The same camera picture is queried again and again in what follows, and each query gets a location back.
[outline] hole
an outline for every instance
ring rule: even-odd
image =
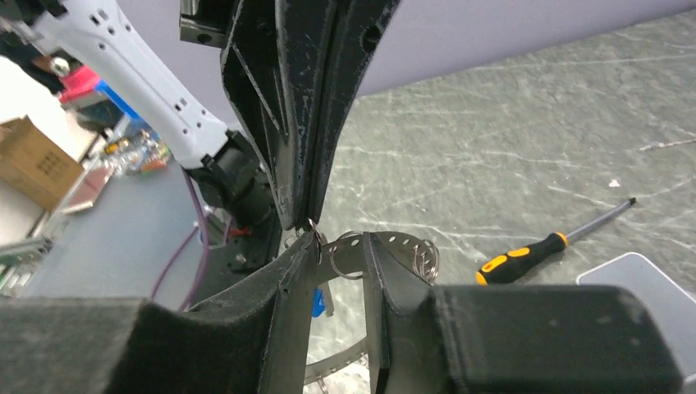
[[[201,44],[207,44],[207,43],[213,41],[213,37],[211,37],[210,34],[205,34],[205,33],[198,34],[198,37],[196,37],[196,39]]]
[[[367,28],[363,33],[363,38],[360,40],[360,44],[363,46],[365,53],[374,52],[381,37],[382,31],[380,31],[377,26]]]

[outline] screwdriver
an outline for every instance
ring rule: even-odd
[[[571,243],[576,242],[606,222],[619,216],[633,204],[635,204],[635,198],[631,198],[611,211],[604,213],[599,218],[585,223],[576,230],[569,232],[568,235],[562,232],[554,232],[543,241],[501,254],[485,263],[476,272],[476,282],[484,286],[512,283],[523,277],[530,269],[540,264],[547,257],[562,252]]]

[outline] gray wall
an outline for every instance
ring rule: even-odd
[[[177,0],[119,0],[145,41],[191,92],[236,123],[219,50],[178,40]],[[696,7],[696,0],[402,0],[360,93],[405,85]]]

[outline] yellow screwdriver handle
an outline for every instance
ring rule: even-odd
[[[476,282],[479,285],[512,283],[548,256],[562,252],[567,247],[568,238],[560,232],[554,232],[543,241],[511,250],[485,263],[476,272]]]

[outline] perforated metal strap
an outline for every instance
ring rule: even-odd
[[[362,232],[346,233],[336,241],[322,245],[322,258],[317,270],[318,283],[339,277],[340,274],[334,268],[345,275],[362,272],[365,266],[363,247],[360,244],[362,235]],[[404,267],[423,277],[426,282],[433,283],[439,269],[439,253],[431,241],[395,231],[380,231],[374,235]],[[366,351],[366,338],[362,338],[347,349],[307,365],[304,384],[318,382],[322,391],[326,392],[323,379],[358,361]]]

